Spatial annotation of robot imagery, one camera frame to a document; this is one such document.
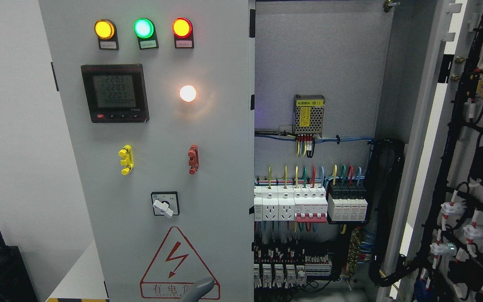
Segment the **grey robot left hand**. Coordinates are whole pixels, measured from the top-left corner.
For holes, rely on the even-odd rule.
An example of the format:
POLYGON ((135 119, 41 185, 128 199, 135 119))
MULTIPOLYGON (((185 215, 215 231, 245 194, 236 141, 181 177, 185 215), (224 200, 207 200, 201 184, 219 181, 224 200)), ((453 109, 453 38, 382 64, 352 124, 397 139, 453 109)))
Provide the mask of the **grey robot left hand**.
POLYGON ((180 302, 198 302, 203 296, 210 292, 215 286, 215 280, 212 277, 196 281, 186 291, 180 302))

